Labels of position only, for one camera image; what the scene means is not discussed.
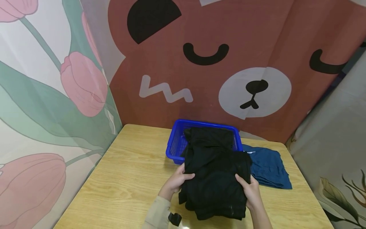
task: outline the bear ear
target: bear ear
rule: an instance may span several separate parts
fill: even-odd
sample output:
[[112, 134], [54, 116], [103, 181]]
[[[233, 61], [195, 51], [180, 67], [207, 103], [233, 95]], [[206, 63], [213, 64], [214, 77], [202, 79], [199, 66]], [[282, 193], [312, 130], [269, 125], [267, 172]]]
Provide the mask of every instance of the bear ear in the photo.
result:
[[128, 13], [128, 31], [132, 39], [140, 44], [181, 15], [172, 0], [138, 0]]
[[122, 54], [181, 15], [173, 0], [111, 0], [108, 7], [109, 28]]

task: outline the zigzag mark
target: zigzag mark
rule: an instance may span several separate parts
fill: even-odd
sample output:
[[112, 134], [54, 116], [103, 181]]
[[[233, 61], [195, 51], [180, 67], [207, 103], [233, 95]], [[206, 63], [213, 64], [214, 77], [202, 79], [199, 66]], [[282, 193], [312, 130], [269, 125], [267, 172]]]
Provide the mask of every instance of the zigzag mark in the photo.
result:
[[158, 92], [163, 92], [165, 99], [168, 103], [174, 103], [175, 101], [184, 98], [187, 103], [193, 102], [193, 97], [191, 91], [188, 88], [184, 88], [175, 94], [172, 94], [170, 86], [168, 83], [161, 83], [156, 86], [150, 87], [150, 76], [143, 75], [141, 80], [141, 87], [139, 96], [141, 98], [146, 98], [150, 95], [156, 94]]

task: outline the tulip backdrop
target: tulip backdrop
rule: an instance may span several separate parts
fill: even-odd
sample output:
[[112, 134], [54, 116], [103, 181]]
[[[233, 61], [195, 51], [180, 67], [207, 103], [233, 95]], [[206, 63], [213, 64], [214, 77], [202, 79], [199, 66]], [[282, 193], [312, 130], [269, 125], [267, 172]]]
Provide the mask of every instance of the tulip backdrop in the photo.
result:
[[0, 229], [52, 228], [122, 128], [79, 0], [0, 0]]

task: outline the bear nose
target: bear nose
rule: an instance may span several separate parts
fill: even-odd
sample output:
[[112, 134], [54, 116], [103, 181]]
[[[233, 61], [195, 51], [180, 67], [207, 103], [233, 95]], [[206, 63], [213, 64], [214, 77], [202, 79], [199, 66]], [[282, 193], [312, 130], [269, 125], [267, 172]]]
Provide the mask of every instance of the bear nose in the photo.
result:
[[245, 88], [249, 93], [255, 95], [256, 93], [262, 92], [268, 88], [268, 82], [265, 80], [255, 80], [249, 82]]

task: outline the hand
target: hand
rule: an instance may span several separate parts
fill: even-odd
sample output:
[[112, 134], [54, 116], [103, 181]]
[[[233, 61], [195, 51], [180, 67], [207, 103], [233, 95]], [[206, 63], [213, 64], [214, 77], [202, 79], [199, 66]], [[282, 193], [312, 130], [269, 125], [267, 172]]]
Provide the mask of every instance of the hand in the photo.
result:
[[235, 174], [235, 178], [243, 186], [245, 196], [247, 197], [246, 205], [249, 210], [253, 211], [264, 208], [258, 181], [252, 175], [250, 175], [250, 184], [237, 174]]
[[179, 192], [180, 186], [186, 181], [194, 178], [194, 173], [184, 174], [184, 163], [178, 167], [173, 175], [165, 182], [158, 196], [172, 200], [173, 194]]

